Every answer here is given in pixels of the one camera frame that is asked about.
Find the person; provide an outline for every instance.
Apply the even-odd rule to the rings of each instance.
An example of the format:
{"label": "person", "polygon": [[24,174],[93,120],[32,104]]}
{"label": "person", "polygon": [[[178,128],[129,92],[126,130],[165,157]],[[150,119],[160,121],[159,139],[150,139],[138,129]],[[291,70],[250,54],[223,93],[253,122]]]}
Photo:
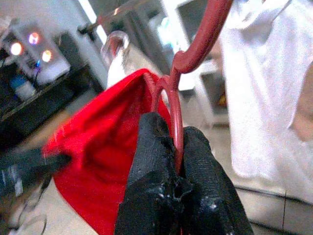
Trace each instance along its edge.
{"label": "person", "polygon": [[279,183],[289,196],[309,203],[312,12],[311,0],[235,0],[219,38],[233,169]]}

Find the wall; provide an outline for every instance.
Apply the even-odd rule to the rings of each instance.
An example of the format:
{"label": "wall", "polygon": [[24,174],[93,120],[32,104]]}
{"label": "wall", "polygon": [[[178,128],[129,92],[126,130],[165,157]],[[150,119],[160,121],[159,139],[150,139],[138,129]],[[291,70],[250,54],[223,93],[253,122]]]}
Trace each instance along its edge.
{"label": "wall", "polygon": [[87,37],[77,34],[77,27],[88,23],[88,19],[76,0],[1,0],[0,17],[10,16],[21,21],[36,20],[51,37],[69,31],[77,42],[83,59],[89,62],[92,72],[105,88],[105,70],[99,48]]}

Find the red cloth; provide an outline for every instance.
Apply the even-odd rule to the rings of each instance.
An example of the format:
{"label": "red cloth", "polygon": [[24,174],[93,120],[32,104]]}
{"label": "red cloth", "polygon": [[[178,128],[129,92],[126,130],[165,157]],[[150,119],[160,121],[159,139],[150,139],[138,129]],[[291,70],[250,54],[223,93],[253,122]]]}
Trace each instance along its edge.
{"label": "red cloth", "polygon": [[[150,73],[136,71],[101,93],[61,126],[43,150],[45,154],[63,151],[72,157],[54,176],[56,187],[100,235],[113,234],[136,149],[139,119],[151,108],[145,72]],[[162,101],[159,113],[170,128],[170,115]]]}

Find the floor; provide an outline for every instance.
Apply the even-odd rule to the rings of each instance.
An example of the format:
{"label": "floor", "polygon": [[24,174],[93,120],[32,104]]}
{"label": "floor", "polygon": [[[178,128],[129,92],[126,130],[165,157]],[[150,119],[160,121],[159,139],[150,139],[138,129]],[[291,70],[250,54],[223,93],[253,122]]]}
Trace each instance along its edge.
{"label": "floor", "polygon": [[[76,110],[80,109],[80,107],[92,97],[93,94],[87,94],[78,102],[80,105],[75,104],[74,106],[70,106],[53,116],[34,132],[30,138],[22,143],[21,147],[31,148],[44,143],[48,136],[50,136],[61,123],[69,119]],[[188,118],[184,120],[184,123],[188,124]],[[230,132],[227,125],[214,126],[211,128],[206,126],[201,118],[197,117],[197,125],[194,126],[200,128],[209,139],[216,159],[221,163],[235,186],[256,188],[284,195],[285,192],[283,188],[273,185],[270,182],[260,179],[247,180],[235,174],[231,168]],[[312,206],[303,205],[294,201],[285,202],[282,198],[269,197],[245,190],[238,190],[238,195],[251,221],[274,228],[270,230],[253,224],[252,227],[256,235],[283,234],[276,232],[277,230],[275,229],[284,229],[290,233],[300,235],[313,234]],[[12,216],[12,225],[16,223],[18,215],[19,211]],[[53,180],[44,192],[39,205],[25,216],[25,223],[34,220],[34,218],[37,218],[38,222],[29,226],[27,228],[28,231],[23,231],[20,234],[40,234],[45,218],[47,224],[44,235],[97,234],[67,202],[64,201],[62,196],[58,193]]]}

